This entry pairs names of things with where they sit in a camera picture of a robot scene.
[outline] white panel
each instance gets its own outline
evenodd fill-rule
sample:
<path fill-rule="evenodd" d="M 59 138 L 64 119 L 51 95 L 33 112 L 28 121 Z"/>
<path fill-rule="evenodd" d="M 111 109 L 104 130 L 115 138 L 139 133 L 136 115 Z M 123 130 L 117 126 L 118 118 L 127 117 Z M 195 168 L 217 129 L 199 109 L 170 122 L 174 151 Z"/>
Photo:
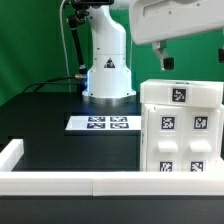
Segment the white panel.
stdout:
<path fill-rule="evenodd" d="M 132 38 L 146 44 L 223 28 L 223 8 L 223 0 L 132 0 Z"/>

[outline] green backdrop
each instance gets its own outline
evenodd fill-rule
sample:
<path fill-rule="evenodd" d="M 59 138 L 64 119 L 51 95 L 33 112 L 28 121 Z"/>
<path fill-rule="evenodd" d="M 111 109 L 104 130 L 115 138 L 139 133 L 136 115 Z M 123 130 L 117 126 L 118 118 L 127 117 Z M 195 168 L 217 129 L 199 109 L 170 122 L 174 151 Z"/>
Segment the green backdrop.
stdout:
<path fill-rule="evenodd" d="M 32 83 L 66 76 L 59 26 L 61 0 L 0 0 L 0 104 Z M 66 16 L 72 9 L 64 10 Z M 168 41 L 168 53 L 175 58 L 175 70 L 161 71 L 151 45 L 131 43 L 128 11 L 113 11 L 112 17 L 127 31 L 127 65 L 133 74 L 133 87 L 150 79 L 224 80 L 224 64 L 219 64 L 217 49 L 224 44 L 221 30 Z M 70 74 L 78 72 L 76 53 L 66 22 L 65 38 Z M 91 30 L 79 28 L 87 67 L 92 63 Z M 69 91 L 68 87 L 49 86 L 43 91 Z"/>

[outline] white box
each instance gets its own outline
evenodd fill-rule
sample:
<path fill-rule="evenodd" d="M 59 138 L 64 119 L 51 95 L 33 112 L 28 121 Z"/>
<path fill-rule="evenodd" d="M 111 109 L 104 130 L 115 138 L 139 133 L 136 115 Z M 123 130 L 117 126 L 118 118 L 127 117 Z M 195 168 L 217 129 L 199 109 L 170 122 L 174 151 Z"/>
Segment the white box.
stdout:
<path fill-rule="evenodd" d="M 208 171 L 220 157 L 224 106 L 143 104 L 140 170 Z"/>
<path fill-rule="evenodd" d="M 141 84 L 141 103 L 218 108 L 223 83 L 179 80 L 148 80 Z"/>

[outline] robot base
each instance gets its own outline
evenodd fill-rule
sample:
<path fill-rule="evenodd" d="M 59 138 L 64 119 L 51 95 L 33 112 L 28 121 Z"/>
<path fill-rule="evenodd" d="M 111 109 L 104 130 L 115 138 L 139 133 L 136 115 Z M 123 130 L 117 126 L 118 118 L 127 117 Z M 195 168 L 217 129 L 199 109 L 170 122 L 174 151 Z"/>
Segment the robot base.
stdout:
<path fill-rule="evenodd" d="M 136 95 L 129 95 L 122 98 L 99 98 L 99 97 L 83 95 L 83 101 L 95 103 L 95 104 L 101 104 L 101 105 L 119 106 L 125 103 L 135 102 Z"/>

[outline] black table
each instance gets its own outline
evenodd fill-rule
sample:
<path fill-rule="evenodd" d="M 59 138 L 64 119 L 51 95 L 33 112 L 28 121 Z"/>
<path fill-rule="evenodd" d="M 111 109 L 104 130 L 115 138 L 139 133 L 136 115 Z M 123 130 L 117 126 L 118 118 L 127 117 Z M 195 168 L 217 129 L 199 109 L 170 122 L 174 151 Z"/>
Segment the black table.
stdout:
<path fill-rule="evenodd" d="M 140 115 L 140 103 L 20 94 L 0 107 L 0 146 L 24 140 L 16 171 L 138 171 L 140 131 L 65 131 L 71 115 Z M 223 196 L 1 196 L 0 223 L 223 223 Z"/>

